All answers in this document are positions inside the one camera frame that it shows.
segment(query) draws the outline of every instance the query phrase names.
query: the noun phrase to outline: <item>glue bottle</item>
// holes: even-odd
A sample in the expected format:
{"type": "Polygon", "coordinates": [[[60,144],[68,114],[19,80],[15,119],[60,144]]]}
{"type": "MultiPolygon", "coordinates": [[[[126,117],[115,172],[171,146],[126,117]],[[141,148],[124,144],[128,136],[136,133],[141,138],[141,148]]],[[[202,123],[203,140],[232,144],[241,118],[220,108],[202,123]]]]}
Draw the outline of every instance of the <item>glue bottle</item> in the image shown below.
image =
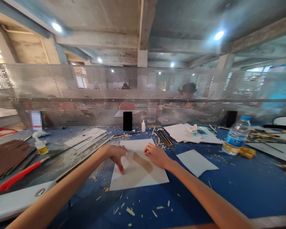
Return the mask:
{"type": "Polygon", "coordinates": [[[38,137],[34,137],[35,138],[35,146],[36,149],[38,150],[39,154],[46,154],[48,152],[48,148],[47,146],[44,144],[43,141],[39,140],[38,137]]]}
{"type": "Polygon", "coordinates": [[[143,119],[143,122],[142,122],[142,132],[145,132],[145,122],[144,122],[144,119],[143,119]]]}

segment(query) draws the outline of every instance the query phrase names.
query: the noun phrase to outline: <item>person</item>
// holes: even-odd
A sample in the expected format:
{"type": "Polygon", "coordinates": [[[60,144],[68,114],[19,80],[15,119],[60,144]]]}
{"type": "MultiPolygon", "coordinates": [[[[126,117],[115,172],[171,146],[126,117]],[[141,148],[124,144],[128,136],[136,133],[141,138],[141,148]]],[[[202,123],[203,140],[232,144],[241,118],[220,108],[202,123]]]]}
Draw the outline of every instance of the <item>person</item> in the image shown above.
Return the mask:
{"type": "MultiPolygon", "coordinates": [[[[196,84],[194,83],[186,83],[182,86],[181,94],[175,96],[174,99],[182,99],[182,100],[193,100],[196,96],[196,84]]],[[[191,108],[194,103],[193,102],[180,102],[180,103],[170,103],[170,106],[181,106],[183,108],[191,108]]]]}
{"type": "Polygon", "coordinates": [[[0,176],[20,163],[32,147],[28,142],[12,140],[0,144],[0,176]]]}
{"type": "MultiPolygon", "coordinates": [[[[8,147],[7,145],[1,145],[0,150],[6,149],[12,151],[12,144],[17,146],[19,150],[24,150],[21,154],[24,154],[27,150],[27,147],[19,142],[17,142],[17,144],[16,142],[9,143],[8,145],[10,146],[8,147]]],[[[124,174],[121,157],[124,156],[126,152],[127,149],[124,146],[102,146],[95,154],[45,193],[6,228],[46,228],[65,204],[68,203],[77,189],[104,160],[110,158],[117,164],[120,173],[124,174]]],[[[162,148],[149,143],[145,147],[144,153],[156,166],[173,173],[197,198],[219,228],[257,228],[245,215],[224,198],[186,171],[177,161],[170,159],[162,148]]]]}

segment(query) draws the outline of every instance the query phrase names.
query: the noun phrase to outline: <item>metal mesh panel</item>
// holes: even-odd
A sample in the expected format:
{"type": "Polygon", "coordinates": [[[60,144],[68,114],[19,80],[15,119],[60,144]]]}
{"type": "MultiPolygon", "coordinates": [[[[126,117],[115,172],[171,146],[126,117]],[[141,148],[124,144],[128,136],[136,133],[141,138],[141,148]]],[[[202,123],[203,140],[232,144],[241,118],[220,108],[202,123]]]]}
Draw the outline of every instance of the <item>metal mesh panel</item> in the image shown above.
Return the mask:
{"type": "Polygon", "coordinates": [[[228,110],[271,122],[286,114],[286,73],[0,64],[0,117],[30,126],[41,110],[48,126],[133,123],[220,124],[228,110]]]}

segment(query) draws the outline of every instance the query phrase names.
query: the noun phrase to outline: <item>blue table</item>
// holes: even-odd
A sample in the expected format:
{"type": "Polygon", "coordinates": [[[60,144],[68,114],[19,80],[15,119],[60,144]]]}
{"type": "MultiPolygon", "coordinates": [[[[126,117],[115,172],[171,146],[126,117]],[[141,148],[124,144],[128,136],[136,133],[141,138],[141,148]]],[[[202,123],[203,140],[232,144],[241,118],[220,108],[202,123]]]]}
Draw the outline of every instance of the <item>blue table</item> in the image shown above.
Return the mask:
{"type": "MultiPolygon", "coordinates": [[[[77,136],[82,129],[83,127],[68,127],[49,130],[47,132],[51,133],[51,136],[41,139],[50,143],[50,153],[54,153],[66,148],[63,142],[77,136]]],[[[108,135],[124,133],[118,128],[105,129],[108,135]]],[[[153,138],[156,142],[158,139],[155,135],[151,135],[152,130],[152,128],[147,128],[145,133],[133,134],[128,140],[153,138]]],[[[228,131],[223,129],[217,129],[217,131],[217,137],[225,140],[228,131]]],[[[30,134],[23,131],[1,141],[25,138],[30,134]]],[[[274,157],[257,151],[257,157],[251,160],[239,157],[232,164],[226,164],[226,161],[232,159],[233,156],[222,152],[221,145],[206,143],[179,143],[176,152],[179,154],[191,149],[201,153],[219,168],[219,170],[206,171],[199,179],[211,185],[214,191],[247,217],[286,215],[286,175],[285,171],[275,165],[281,163],[274,157]]],[[[170,158],[183,166],[174,152],[169,149],[165,151],[170,158]]],[[[37,168],[16,183],[11,188],[12,191],[54,180],[88,154],[86,151],[75,156],[75,152],[71,149],[37,168]]],[[[167,172],[169,183],[123,190],[121,199],[121,191],[105,192],[105,188],[110,185],[113,168],[114,163],[109,159],[103,162],[70,200],[72,207],[69,208],[66,205],[49,228],[57,228],[62,224],[63,228],[70,229],[129,228],[129,223],[132,223],[133,228],[168,228],[213,222],[197,199],[170,172],[167,172]],[[163,206],[164,209],[157,210],[158,206],[163,206]],[[127,207],[132,207],[135,216],[126,212],[127,207]]],[[[1,223],[0,228],[5,228],[10,222],[1,223]]]]}

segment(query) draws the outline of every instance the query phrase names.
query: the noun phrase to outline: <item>yellow object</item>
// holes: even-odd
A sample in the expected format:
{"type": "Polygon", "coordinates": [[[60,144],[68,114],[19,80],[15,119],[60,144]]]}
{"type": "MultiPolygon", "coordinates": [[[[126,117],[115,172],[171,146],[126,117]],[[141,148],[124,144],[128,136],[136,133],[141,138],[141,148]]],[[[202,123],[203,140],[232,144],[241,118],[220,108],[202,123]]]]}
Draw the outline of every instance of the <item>yellow object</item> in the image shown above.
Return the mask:
{"type": "Polygon", "coordinates": [[[249,148],[246,148],[246,147],[241,147],[241,149],[239,150],[238,152],[239,154],[242,154],[244,153],[242,156],[246,157],[246,158],[249,158],[249,159],[252,159],[256,154],[255,154],[255,150],[253,149],[249,149],[249,148]]]}
{"type": "Polygon", "coordinates": [[[48,148],[47,147],[43,147],[41,149],[38,149],[38,152],[40,155],[43,155],[43,154],[46,154],[48,151],[48,148]]]}

